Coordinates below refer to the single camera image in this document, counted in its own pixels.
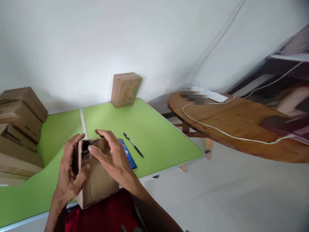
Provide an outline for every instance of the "phone screen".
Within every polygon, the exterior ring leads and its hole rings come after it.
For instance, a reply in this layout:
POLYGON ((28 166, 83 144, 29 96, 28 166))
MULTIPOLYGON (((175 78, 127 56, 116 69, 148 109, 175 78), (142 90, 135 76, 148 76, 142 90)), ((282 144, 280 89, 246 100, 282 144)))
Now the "phone screen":
POLYGON ((121 144, 123 145, 123 148, 125 149, 126 157, 127 157, 128 160, 129 160, 129 163, 130 163, 130 165, 131 165, 131 168, 132 168, 132 169, 136 169, 137 166, 136 166, 136 164, 135 164, 135 162, 134 162, 134 160, 133 160, 133 158, 132 158, 132 156, 131 156, 131 154, 130 154, 128 148, 126 147, 125 142, 124 142, 122 139, 120 139, 119 141, 121 142, 121 144))

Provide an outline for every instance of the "hand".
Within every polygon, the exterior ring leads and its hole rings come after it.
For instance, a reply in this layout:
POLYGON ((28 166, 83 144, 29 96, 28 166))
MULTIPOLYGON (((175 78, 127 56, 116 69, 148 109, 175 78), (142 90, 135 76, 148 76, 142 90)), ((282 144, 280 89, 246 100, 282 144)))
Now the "hand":
POLYGON ((130 166, 123 145, 111 131, 96 130, 96 133, 108 141, 110 150, 102 152, 96 146, 91 145, 88 146, 88 150, 100 161, 115 181, 136 196, 143 187, 130 166))
POLYGON ((75 145, 85 137, 85 134, 77 134, 64 145, 63 157, 60 161, 58 184, 52 198, 52 202, 64 207, 80 192, 84 182, 88 178, 90 164, 79 170, 77 176, 72 171, 73 151, 75 145))

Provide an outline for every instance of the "right hand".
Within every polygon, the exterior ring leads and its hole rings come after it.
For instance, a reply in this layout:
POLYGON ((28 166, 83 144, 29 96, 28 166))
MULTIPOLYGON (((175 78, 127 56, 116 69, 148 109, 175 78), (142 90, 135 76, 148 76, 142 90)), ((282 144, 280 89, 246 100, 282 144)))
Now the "right hand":
POLYGON ((96 133, 108 141, 110 150, 102 152, 92 145, 88 146, 88 150, 115 181, 136 196, 143 187, 130 166, 123 145, 111 131, 96 130, 96 133))

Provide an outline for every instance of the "white floor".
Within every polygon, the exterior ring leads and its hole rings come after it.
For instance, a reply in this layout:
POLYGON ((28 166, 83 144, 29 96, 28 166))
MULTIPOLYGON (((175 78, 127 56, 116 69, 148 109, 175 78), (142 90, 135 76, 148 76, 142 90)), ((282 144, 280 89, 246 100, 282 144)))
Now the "white floor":
MULTIPOLYGON (((204 139, 192 139, 203 147, 204 139)), ((308 231, 309 165, 247 155, 214 144, 202 159, 143 185, 183 230, 308 231)), ((46 218, 10 231, 43 231, 46 218)))

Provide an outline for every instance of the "round wooden table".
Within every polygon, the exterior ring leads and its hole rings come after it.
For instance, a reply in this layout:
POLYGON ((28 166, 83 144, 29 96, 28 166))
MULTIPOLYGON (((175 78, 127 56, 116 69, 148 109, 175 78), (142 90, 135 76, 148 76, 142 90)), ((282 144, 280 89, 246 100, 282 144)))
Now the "round wooden table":
MULTIPOLYGON (((240 97, 236 97, 227 104, 193 105, 193 102, 181 98, 180 92, 177 92, 171 95, 168 100, 168 107, 176 116, 184 124, 198 131, 206 138, 232 149, 265 159, 290 163, 309 163, 309 146, 303 143, 292 139, 284 139, 270 145, 231 138, 216 129, 189 119, 182 112, 185 105, 192 105, 186 107, 184 111, 198 122, 214 126, 235 137, 264 142, 274 142, 283 136, 261 127, 260 123, 272 115, 287 117, 283 113, 240 97)), ((196 136, 195 133, 190 133, 188 130, 185 131, 185 134, 189 137, 201 137, 196 136)))

